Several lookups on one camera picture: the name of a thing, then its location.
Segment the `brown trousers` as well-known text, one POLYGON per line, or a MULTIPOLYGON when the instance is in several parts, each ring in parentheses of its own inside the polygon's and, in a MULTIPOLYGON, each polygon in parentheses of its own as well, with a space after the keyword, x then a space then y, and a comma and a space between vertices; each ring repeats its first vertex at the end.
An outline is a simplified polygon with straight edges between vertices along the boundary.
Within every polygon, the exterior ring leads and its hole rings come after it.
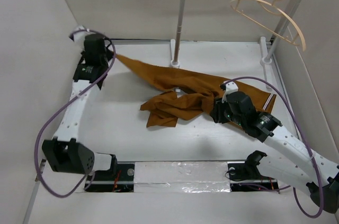
POLYGON ((117 55, 117 59, 150 86, 162 91, 140 106, 149 111, 146 126, 175 127, 178 119, 189 121, 210 114, 214 101, 223 96, 225 78, 171 67, 161 67, 117 55))

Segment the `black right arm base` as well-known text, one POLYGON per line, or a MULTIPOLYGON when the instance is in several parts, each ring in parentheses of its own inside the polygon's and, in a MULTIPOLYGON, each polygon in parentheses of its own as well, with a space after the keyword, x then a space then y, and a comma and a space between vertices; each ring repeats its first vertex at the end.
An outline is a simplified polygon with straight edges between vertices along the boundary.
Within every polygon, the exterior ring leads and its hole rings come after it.
POLYGON ((227 166, 228 171, 225 172, 225 178, 229 179, 232 192, 273 191, 279 189, 276 179, 247 171, 244 161, 228 162, 227 166))

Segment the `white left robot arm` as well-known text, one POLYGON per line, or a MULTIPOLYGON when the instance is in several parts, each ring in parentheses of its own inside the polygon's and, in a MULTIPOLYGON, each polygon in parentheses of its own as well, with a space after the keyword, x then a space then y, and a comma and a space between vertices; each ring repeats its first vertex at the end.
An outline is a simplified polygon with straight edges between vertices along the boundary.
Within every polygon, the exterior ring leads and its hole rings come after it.
POLYGON ((95 153, 82 143, 81 122, 102 89, 109 62, 113 59, 105 37, 92 33, 84 38, 84 49, 73 75, 72 92, 63 119, 52 139, 42 143, 42 151, 54 172, 89 174, 98 172, 112 180, 118 174, 116 156, 95 153))

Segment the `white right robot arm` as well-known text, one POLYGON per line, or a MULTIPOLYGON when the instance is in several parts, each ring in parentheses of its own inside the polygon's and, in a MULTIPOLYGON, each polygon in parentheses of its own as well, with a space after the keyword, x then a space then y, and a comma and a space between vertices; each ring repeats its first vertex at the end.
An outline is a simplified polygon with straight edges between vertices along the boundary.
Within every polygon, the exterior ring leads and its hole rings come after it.
POLYGON ((245 161, 247 176, 274 177, 303 191, 324 211, 337 212, 338 164, 314 150, 308 150, 276 117, 256 110, 248 95, 233 92, 215 99, 210 115, 215 123, 233 122, 246 134, 288 159, 289 164, 286 165, 282 160, 275 161, 256 150, 245 161))

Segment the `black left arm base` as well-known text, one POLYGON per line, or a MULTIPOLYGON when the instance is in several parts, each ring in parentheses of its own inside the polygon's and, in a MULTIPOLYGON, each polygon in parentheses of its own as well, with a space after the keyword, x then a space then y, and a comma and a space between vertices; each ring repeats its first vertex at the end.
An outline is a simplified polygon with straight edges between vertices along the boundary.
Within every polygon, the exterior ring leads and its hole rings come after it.
POLYGON ((84 191, 95 193, 129 193, 134 192, 134 162, 118 162, 116 174, 98 171, 86 179, 84 191))

